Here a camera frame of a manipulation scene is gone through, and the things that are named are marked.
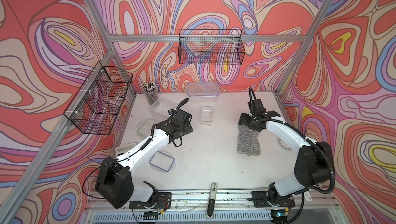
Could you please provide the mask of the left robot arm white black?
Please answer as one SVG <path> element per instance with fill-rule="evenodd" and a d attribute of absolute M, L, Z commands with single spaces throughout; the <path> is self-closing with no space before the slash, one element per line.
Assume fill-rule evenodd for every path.
<path fill-rule="evenodd" d="M 96 192 L 116 209 L 131 201 L 154 206 L 158 189 L 148 181 L 134 179 L 134 173 L 156 152 L 192 133 L 191 120 L 186 111 L 171 109 L 168 119 L 153 124 L 149 136 L 137 146 L 116 158 L 107 157 L 99 168 Z"/>

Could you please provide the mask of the white calculator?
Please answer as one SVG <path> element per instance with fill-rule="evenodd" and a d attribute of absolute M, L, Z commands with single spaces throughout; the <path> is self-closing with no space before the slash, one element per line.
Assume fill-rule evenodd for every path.
<path fill-rule="evenodd" d="M 121 156 L 136 147 L 136 143 L 129 143 L 115 148 L 116 157 Z"/>

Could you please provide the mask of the small clear box blue lid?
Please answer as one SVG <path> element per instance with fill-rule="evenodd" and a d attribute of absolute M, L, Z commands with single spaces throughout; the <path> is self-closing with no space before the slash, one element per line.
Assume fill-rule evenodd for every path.
<path fill-rule="evenodd" d="M 211 126 L 212 125 L 212 107 L 211 106 L 201 106 L 201 125 Z"/>

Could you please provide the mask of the aluminium frame rail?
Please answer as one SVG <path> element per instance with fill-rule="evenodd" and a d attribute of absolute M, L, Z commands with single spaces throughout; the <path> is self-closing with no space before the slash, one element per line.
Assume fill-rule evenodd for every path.
<path fill-rule="evenodd" d="M 241 38 L 244 42 L 260 42 L 260 41 L 290 41 L 305 42 L 308 38 L 306 35 L 182 35 L 182 37 L 215 39 L 221 37 Z M 179 35 L 108 35 L 112 42 L 177 42 Z"/>

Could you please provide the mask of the clear lunch box green lid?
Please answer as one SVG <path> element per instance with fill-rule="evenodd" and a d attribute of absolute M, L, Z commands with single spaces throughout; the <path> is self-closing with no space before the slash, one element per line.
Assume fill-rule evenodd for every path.
<path fill-rule="evenodd" d="M 152 103 L 151 107 L 155 108 L 161 106 L 162 104 L 163 104 L 163 100 L 161 98 L 158 98 Z"/>

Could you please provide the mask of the small blue rimmed lid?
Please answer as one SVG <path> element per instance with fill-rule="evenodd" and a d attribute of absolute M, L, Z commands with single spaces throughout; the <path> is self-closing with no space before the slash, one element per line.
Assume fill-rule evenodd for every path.
<path fill-rule="evenodd" d="M 158 151 L 149 160 L 149 164 L 158 171 L 169 172 L 175 164 L 175 158 L 162 151 Z"/>

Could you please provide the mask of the white red label tag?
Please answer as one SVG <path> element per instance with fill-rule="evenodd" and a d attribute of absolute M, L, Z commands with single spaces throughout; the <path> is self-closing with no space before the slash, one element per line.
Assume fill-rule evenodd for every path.
<path fill-rule="evenodd" d="M 311 202 L 311 201 L 312 201 L 312 197 L 311 197 L 311 194 L 309 193 L 309 191 L 304 192 L 304 199 L 305 199 L 306 201 L 308 201 L 308 202 Z"/>

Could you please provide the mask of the grey striped cloth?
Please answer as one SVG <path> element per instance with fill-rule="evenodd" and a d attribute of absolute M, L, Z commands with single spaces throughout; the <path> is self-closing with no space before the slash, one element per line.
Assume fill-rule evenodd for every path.
<path fill-rule="evenodd" d="M 260 132 L 247 126 L 238 125 L 237 152 L 248 156 L 259 156 L 261 154 L 259 134 Z"/>

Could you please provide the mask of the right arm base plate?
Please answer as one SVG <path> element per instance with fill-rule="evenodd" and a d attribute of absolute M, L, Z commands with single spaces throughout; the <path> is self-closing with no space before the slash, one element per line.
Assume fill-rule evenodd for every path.
<path fill-rule="evenodd" d="M 248 201 L 253 202 L 255 207 L 293 208 L 296 206 L 292 195 L 279 196 L 270 191 L 252 191 L 252 197 Z"/>

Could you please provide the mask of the large clear box blue lid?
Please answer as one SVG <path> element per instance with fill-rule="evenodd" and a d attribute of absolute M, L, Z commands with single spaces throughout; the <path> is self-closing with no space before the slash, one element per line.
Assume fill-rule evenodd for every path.
<path fill-rule="evenodd" d="M 191 102 L 217 102 L 219 94 L 217 82 L 190 82 L 187 84 L 187 95 Z"/>

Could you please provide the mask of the translucent green lunch box lid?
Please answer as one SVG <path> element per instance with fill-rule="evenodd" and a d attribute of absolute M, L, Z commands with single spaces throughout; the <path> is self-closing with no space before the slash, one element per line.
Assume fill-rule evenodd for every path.
<path fill-rule="evenodd" d="M 137 129 L 137 136 L 142 139 L 148 137 L 151 134 L 152 126 L 157 123 L 158 121 L 152 118 L 145 119 Z"/>

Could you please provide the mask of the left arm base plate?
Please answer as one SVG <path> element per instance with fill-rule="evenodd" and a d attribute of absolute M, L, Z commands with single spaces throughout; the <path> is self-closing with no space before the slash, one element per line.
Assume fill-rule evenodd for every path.
<path fill-rule="evenodd" d="M 131 210 L 167 210 L 171 207 L 172 193 L 159 192 L 154 194 L 147 202 L 131 201 L 129 209 Z"/>

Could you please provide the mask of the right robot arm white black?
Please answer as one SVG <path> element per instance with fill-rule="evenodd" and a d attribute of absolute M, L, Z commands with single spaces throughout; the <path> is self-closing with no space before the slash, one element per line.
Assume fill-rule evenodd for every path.
<path fill-rule="evenodd" d="M 297 155 L 293 172 L 269 185 L 264 199 L 278 206 L 293 194 L 316 190 L 330 194 L 335 188 L 335 169 L 331 146 L 317 142 L 304 135 L 276 111 L 267 111 L 260 99 L 248 103 L 250 113 L 242 113 L 239 124 L 248 131 L 267 130 L 275 134 Z"/>

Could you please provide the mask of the tape roll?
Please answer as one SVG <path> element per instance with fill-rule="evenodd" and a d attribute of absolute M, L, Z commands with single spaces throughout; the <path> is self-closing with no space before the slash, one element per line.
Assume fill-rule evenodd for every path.
<path fill-rule="evenodd" d="M 291 151 L 291 148 L 288 145 L 286 145 L 280 138 L 277 139 L 277 144 L 283 150 Z"/>

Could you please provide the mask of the mesh pen cup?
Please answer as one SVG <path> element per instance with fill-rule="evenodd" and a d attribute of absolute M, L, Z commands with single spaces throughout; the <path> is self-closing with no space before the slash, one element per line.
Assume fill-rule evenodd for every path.
<path fill-rule="evenodd" d="M 143 89 L 149 105 L 152 106 L 154 102 L 158 99 L 155 83 L 152 81 L 145 82 L 143 84 Z"/>

